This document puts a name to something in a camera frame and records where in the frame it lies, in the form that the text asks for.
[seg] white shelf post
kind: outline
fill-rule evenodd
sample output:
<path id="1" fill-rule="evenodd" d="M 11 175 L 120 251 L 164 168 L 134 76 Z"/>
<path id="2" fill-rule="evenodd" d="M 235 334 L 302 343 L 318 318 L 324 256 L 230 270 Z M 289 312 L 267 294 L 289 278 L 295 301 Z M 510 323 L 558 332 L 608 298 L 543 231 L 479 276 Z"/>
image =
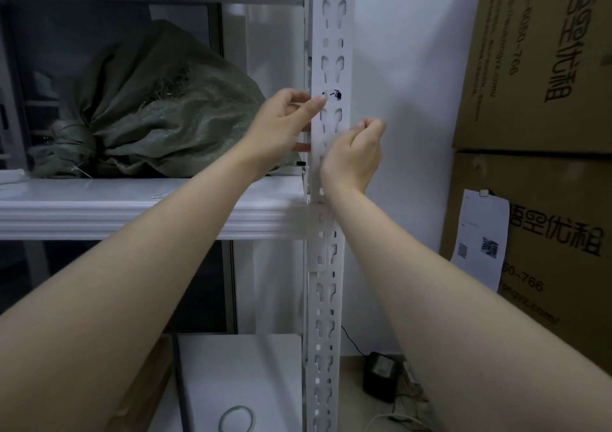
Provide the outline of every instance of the white shelf post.
<path id="1" fill-rule="evenodd" d="M 312 123 L 307 243 L 306 430 L 338 430 L 342 278 L 345 238 L 321 188 L 320 168 L 350 127 L 354 0 L 312 0 L 311 93 L 328 95 Z"/>

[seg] white metal shelving unit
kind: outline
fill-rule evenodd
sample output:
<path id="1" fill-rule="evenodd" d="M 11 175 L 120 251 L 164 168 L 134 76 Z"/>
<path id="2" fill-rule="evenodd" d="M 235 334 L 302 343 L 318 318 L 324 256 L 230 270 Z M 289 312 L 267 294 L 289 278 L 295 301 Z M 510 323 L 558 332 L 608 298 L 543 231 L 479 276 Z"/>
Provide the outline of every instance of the white metal shelving unit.
<path id="1" fill-rule="evenodd" d="M 147 3 L 283 4 L 304 8 L 304 67 L 313 95 L 329 96 L 312 124 L 304 183 L 268 177 L 241 197 L 220 239 L 306 239 L 303 367 L 308 432 L 338 428 L 340 328 L 345 239 L 319 180 L 335 138 L 350 126 L 354 0 L 111 0 Z M 23 99 L 0 27 L 0 90 L 8 129 L 0 129 L 9 168 L 26 168 Z M 103 239 L 179 187 L 183 179 L 30 180 L 0 186 L 0 239 Z"/>

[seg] person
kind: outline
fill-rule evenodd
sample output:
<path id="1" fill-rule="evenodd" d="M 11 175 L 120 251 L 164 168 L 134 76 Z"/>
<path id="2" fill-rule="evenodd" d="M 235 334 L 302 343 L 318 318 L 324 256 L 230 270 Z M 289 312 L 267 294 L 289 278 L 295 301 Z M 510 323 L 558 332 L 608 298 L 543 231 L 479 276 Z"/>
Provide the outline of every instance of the person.
<path id="1" fill-rule="evenodd" d="M 104 427 L 245 189 L 325 99 L 281 90 L 233 149 L 0 316 L 0 429 Z M 364 194 L 385 125 L 366 119 L 321 180 L 404 354 L 449 431 L 604 431 L 612 379 L 419 243 Z"/>

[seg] paper label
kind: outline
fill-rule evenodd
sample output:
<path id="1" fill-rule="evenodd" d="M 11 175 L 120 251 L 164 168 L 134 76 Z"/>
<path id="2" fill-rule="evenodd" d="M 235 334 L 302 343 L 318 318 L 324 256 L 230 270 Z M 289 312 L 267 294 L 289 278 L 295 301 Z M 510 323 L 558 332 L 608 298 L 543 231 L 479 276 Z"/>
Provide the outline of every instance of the paper label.
<path id="1" fill-rule="evenodd" d="M 465 189 L 452 264 L 497 292 L 506 257 L 510 203 Z"/>

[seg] black cable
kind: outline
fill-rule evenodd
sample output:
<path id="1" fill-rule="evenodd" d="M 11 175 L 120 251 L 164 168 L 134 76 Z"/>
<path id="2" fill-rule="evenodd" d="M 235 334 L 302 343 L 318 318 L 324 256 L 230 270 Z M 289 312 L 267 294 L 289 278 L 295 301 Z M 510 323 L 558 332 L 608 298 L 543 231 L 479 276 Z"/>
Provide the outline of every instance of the black cable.
<path id="1" fill-rule="evenodd" d="M 180 422 L 183 426 L 183 432 L 192 432 L 191 423 L 189 422 L 187 396 L 185 395 L 185 383 L 183 382 L 183 367 L 180 363 L 179 337 L 174 326 L 170 326 L 170 338 L 172 339 L 172 359 L 174 360 L 176 391 L 179 395 Z"/>
<path id="2" fill-rule="evenodd" d="M 363 351 L 361 351 L 361 350 L 359 349 L 359 347 L 357 346 L 357 344 L 356 344 L 355 342 L 353 342 L 353 339 L 352 339 L 351 337 L 349 337 L 348 332 L 346 331 L 346 329 L 344 328 L 344 326 L 341 326 L 341 328 L 342 328 L 342 330 L 343 330 L 343 331 L 345 331 L 345 334 L 346 334 L 346 337 L 348 338 L 348 340 L 350 340 L 350 341 L 351 341 L 351 343 L 352 343 L 353 345 L 355 345 L 355 348 L 357 349 L 357 351 L 358 351 L 359 353 L 361 353 L 361 356 L 365 356 L 365 355 L 363 354 Z"/>

